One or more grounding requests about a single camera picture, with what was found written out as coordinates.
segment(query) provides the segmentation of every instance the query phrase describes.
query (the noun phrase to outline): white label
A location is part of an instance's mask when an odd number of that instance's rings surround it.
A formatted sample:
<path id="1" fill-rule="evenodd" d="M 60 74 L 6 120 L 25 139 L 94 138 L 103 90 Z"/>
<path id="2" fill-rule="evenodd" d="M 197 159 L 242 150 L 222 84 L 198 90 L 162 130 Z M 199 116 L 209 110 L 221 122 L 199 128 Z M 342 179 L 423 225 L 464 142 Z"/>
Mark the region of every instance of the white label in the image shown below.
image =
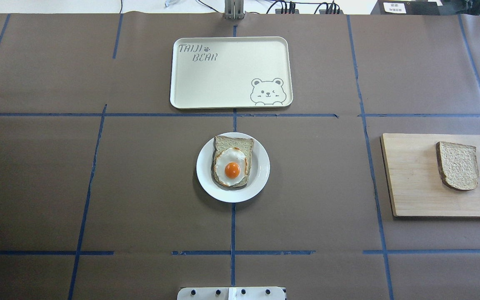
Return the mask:
<path id="1" fill-rule="evenodd" d="M 385 6 L 385 11 L 390 13 L 406 13 L 405 4 L 402 3 L 390 3 L 383 2 Z"/>

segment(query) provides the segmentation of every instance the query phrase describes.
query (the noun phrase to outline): egg yolk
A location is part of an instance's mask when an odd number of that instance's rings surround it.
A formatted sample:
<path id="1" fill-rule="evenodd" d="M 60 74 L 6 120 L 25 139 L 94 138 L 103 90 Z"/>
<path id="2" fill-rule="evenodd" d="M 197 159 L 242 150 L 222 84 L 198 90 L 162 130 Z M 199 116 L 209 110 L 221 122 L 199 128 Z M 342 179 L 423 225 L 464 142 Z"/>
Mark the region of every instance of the egg yolk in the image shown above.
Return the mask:
<path id="1" fill-rule="evenodd" d="M 225 166 L 225 175 L 229 178 L 236 178 L 240 174 L 240 166 L 236 162 L 230 162 Z"/>

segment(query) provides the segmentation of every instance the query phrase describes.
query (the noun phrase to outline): label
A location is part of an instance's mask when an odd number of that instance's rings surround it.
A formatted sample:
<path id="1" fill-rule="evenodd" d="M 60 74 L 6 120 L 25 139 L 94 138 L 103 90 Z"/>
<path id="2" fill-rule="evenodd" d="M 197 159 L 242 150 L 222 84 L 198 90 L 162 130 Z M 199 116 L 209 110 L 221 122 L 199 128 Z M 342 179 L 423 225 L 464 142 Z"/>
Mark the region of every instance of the label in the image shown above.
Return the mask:
<path id="1" fill-rule="evenodd" d="M 383 2 L 385 6 L 385 11 L 390 13 L 406 13 L 405 4 L 403 3 L 390 3 Z"/>
<path id="2" fill-rule="evenodd" d="M 217 53 L 212 53 L 210 47 L 202 44 L 182 44 L 178 49 L 179 53 L 193 53 L 192 61 L 216 61 L 218 59 Z"/>

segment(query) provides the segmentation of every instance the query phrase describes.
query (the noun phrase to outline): white wall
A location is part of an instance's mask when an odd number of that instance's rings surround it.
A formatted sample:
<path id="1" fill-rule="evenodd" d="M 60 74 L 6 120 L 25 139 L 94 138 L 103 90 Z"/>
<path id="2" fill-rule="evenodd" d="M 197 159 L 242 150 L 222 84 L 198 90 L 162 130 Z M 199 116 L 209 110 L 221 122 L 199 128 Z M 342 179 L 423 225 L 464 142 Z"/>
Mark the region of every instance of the white wall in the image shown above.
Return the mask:
<path id="1" fill-rule="evenodd" d="M 141 11 L 155 13 L 211 12 L 196 0 L 177 0 L 166 8 L 165 0 L 123 0 L 123 12 Z M 202 0 L 223 12 L 223 0 Z M 349 15 L 369 15 L 376 0 L 337 0 Z M 268 0 L 244 0 L 246 11 L 265 13 L 272 2 Z M 315 5 L 298 4 L 301 13 L 313 13 Z M 0 0 L 0 13 L 118 13 L 120 0 Z"/>

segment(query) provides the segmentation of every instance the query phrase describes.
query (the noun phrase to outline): black box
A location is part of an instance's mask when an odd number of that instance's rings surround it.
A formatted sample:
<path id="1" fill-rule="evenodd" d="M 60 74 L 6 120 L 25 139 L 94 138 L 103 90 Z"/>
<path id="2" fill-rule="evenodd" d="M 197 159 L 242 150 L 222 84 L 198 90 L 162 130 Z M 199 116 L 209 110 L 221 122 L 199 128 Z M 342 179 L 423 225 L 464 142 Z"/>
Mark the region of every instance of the black box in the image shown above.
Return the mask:
<path id="1" fill-rule="evenodd" d="M 405 13 L 386 12 L 383 3 L 405 5 Z M 386 1 L 377 0 L 370 15 L 440 15 L 436 2 Z"/>

